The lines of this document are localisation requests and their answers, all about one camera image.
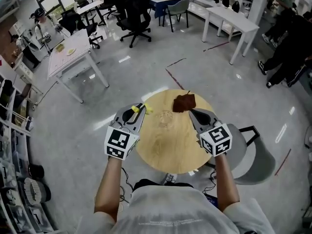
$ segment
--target person in white shirt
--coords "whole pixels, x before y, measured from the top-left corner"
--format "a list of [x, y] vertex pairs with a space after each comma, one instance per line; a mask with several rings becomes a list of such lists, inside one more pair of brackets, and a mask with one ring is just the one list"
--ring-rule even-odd
[[94, 213], [76, 234], [274, 234], [255, 199], [240, 202], [226, 156], [215, 157], [218, 208], [185, 183], [136, 183], [129, 207], [117, 217], [122, 160], [110, 157], [95, 197]]
[[18, 35], [13, 35], [11, 42], [15, 42], [16, 46], [23, 52], [24, 56], [34, 64], [33, 68], [36, 68], [39, 65], [40, 61], [38, 61], [31, 52], [28, 43], [23, 36], [19, 37]]
[[35, 27], [36, 37], [40, 43], [46, 43], [50, 50], [64, 40], [64, 37], [56, 31], [56, 19], [48, 18], [42, 8], [35, 11], [35, 17], [39, 20]]

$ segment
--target sneaker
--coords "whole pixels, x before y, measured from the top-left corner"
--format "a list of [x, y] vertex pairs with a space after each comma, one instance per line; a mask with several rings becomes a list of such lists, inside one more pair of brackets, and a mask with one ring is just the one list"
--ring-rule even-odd
[[166, 174], [164, 179], [161, 181], [161, 185], [166, 184], [167, 182], [175, 183], [177, 178], [177, 174]]
[[272, 86], [273, 85], [270, 82], [267, 83], [267, 88], [271, 88]]
[[265, 71], [264, 70], [264, 63], [263, 63], [263, 61], [259, 61], [258, 62], [258, 67], [259, 67], [259, 69], [261, 70], [261, 72], [262, 72], [262, 74], [265, 76], [267, 73], [268, 73], [268, 71]]
[[277, 47], [278, 47], [278, 43], [275, 42], [273, 39], [271, 39], [271, 43], [272, 43], [272, 45], [274, 46], [274, 48], [277, 48]]
[[262, 38], [267, 44], [270, 43], [270, 39], [266, 35], [262, 34]]

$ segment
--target concrete floor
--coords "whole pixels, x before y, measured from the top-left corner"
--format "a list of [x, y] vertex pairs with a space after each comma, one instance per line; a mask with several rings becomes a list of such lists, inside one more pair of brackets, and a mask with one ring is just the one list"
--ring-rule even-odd
[[[272, 50], [258, 38], [257, 49], [252, 46], [245, 58], [238, 55], [234, 65], [230, 65], [238, 37], [213, 48], [227, 42], [227, 35], [217, 37], [216, 28], [210, 27], [208, 41], [203, 43], [203, 20], [190, 15], [190, 27], [186, 28], [182, 18], [180, 23], [175, 21], [172, 33], [170, 26], [158, 26], [153, 12], [151, 15], [148, 35], [152, 42], [139, 38], [132, 49], [130, 38], [119, 41], [127, 31], [121, 31], [114, 18], [107, 20], [104, 28], [108, 38], [96, 52], [101, 60], [98, 66], [110, 83], [109, 88], [105, 88], [97, 76], [91, 79], [91, 69], [68, 83], [83, 98], [83, 104], [55, 84], [34, 112], [31, 156], [45, 168], [45, 180], [52, 192], [46, 206], [55, 225], [74, 233], [80, 217], [93, 210], [107, 162], [103, 144], [109, 117], [127, 104], [142, 101], [149, 93], [177, 89], [167, 69], [186, 90], [205, 98], [224, 122], [238, 128], [254, 125], [276, 159], [275, 171], [291, 149], [276, 176], [265, 183], [238, 186], [238, 189], [241, 200], [256, 198], [277, 234], [292, 233], [300, 225], [302, 209], [309, 202], [309, 151], [303, 146], [309, 120], [295, 95], [300, 85], [291, 89], [283, 85], [266, 88], [267, 77], [257, 68], [257, 61], [269, 57]], [[55, 82], [47, 81], [47, 69], [48, 58], [35, 72], [37, 85], [44, 92]], [[286, 131], [277, 138], [283, 128]], [[233, 171], [234, 176], [248, 170], [254, 154], [254, 146], [249, 147], [244, 160]], [[141, 178], [158, 182], [164, 177], [164, 173], [149, 167], [137, 152], [131, 153], [123, 167], [132, 185]], [[210, 172], [201, 168], [194, 176], [179, 175], [178, 181], [189, 182], [202, 191], [211, 186]], [[124, 174], [122, 185], [129, 200], [131, 189], [125, 183]]]

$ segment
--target person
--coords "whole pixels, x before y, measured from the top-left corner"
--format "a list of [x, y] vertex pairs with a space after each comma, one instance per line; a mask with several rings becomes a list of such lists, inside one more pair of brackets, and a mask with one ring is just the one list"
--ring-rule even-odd
[[305, 61], [312, 59], [312, 49], [309, 48], [312, 42], [312, 13], [306, 12], [303, 16], [295, 16], [288, 30], [288, 35], [277, 47], [272, 58], [265, 63], [258, 62], [262, 74], [266, 75], [268, 70], [279, 66], [278, 71], [269, 79], [267, 87], [279, 84], [284, 78], [290, 83], [297, 71]]
[[274, 234], [255, 199], [240, 202], [226, 156], [215, 157], [217, 203], [185, 183], [165, 185], [142, 179], [129, 208], [117, 219], [122, 160], [110, 157], [95, 197], [94, 213], [84, 216], [76, 234], [209, 233]]
[[11, 42], [14, 42], [16, 46], [23, 52], [24, 56], [34, 64], [33, 68], [36, 68], [40, 61], [34, 56], [29, 48], [27, 40], [23, 36], [13, 35]]
[[294, 0], [276, 0], [278, 8], [276, 13], [276, 23], [266, 33], [262, 34], [262, 38], [266, 43], [272, 43], [276, 48], [278, 39], [285, 33], [289, 25], [290, 18], [294, 14], [292, 11]]
[[36, 18], [36, 16], [35, 16], [35, 13], [32, 13], [31, 15], [30, 15], [30, 18], [29, 19], [34, 19], [35, 20], [35, 24], [37, 24], [38, 22], [39, 22], [39, 20]]
[[44, 35], [48, 33], [51, 37], [51, 40], [47, 42], [47, 46], [50, 49], [53, 49], [61, 41], [64, 40], [64, 37], [56, 31], [55, 25], [58, 23], [56, 18], [46, 16], [42, 8], [39, 8], [35, 11], [35, 17], [39, 20], [35, 26], [35, 33], [37, 40], [41, 43], [47, 42]]

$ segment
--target table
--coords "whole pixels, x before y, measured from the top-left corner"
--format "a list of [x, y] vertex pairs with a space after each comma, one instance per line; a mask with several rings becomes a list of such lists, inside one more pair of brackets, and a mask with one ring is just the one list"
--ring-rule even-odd
[[[58, 82], [80, 103], [83, 103], [83, 100], [79, 98], [76, 94], [74, 94], [64, 82], [85, 71], [87, 68], [90, 68], [90, 66], [94, 69], [94, 72], [98, 75], [104, 86], [109, 87], [108, 82], [106, 81], [101, 71], [98, 69], [96, 62], [94, 61], [95, 53], [90, 46], [89, 37], [86, 29], [82, 29], [77, 33], [73, 34], [69, 38], [65, 39], [62, 44], [65, 48], [61, 52], [56, 52], [56, 48], [54, 48], [51, 53], [49, 61], [48, 79], [56, 77]], [[76, 48], [76, 50], [73, 54], [68, 56], [67, 52], [71, 48]], [[85, 61], [84, 63], [82, 63], [83, 65], [74, 65], [81, 60]]]
[[[189, 112], [172, 112], [174, 99], [187, 93], [186, 90], [170, 89], [145, 101], [154, 112], [144, 118], [136, 149], [147, 164], [165, 173], [187, 173], [203, 166], [211, 158], [197, 142], [197, 132]], [[197, 108], [213, 111], [199, 95], [195, 95], [195, 101]]]
[[160, 25], [160, 18], [164, 15], [164, 10], [168, 5], [174, 5], [180, 0], [150, 0], [150, 4], [155, 7], [155, 18], [158, 18]]
[[218, 33], [217, 36], [220, 36], [221, 29], [222, 29], [222, 24], [223, 21], [226, 21], [227, 23], [232, 25], [232, 30], [229, 35], [229, 41], [231, 41], [233, 31], [234, 29], [238, 29], [240, 32], [242, 32], [242, 35], [240, 37], [239, 43], [237, 45], [237, 48], [230, 60], [230, 64], [232, 65], [236, 59], [236, 56], [239, 52], [239, 50], [242, 47], [242, 44], [245, 40], [245, 37], [248, 33], [251, 34], [249, 42], [243, 52], [243, 57], [246, 56], [247, 51], [249, 50], [255, 35], [257, 34], [257, 31], [259, 29], [259, 26], [255, 25], [253, 22], [249, 21], [247, 18], [245, 18], [242, 14], [236, 13], [233, 10], [230, 10], [228, 8], [224, 7], [213, 7], [213, 8], [206, 8], [208, 11], [206, 15], [206, 21], [205, 21], [205, 27], [204, 27], [204, 33], [202, 37], [202, 41], [205, 42], [207, 38], [207, 32], [208, 32], [208, 26], [209, 26], [209, 16], [210, 14], [221, 18], [221, 24], [219, 25]]
[[101, 18], [101, 22], [98, 24], [99, 26], [106, 25], [106, 22], [104, 20], [104, 17], [102, 16], [101, 12], [98, 9], [98, 6], [100, 6], [102, 3], [104, 3], [104, 0], [95, 0], [94, 2], [77, 9], [77, 13], [79, 15], [84, 14], [84, 17], [86, 18], [87, 24], [90, 25], [89, 19], [88, 19], [88, 11], [95, 8], [98, 16]]

